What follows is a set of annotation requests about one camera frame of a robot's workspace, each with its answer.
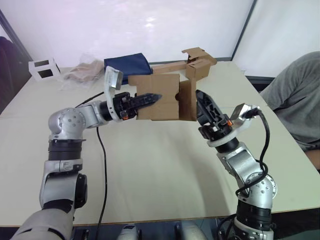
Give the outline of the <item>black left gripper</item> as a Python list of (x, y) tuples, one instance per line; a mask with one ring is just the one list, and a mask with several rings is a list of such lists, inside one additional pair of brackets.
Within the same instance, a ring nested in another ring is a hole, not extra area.
[(125, 121), (134, 118), (137, 115), (136, 110), (149, 107), (161, 98), (162, 95), (157, 93), (135, 95), (133, 109), (130, 105), (133, 97), (131, 97), (129, 92), (121, 92), (113, 97), (113, 106), (118, 117)]

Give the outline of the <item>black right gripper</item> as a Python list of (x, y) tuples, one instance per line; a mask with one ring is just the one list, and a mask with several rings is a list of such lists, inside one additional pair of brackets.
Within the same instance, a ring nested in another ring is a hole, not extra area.
[(196, 119), (200, 124), (199, 132), (204, 139), (217, 141), (232, 131), (232, 122), (227, 114), (222, 113), (214, 100), (205, 92), (195, 91)]

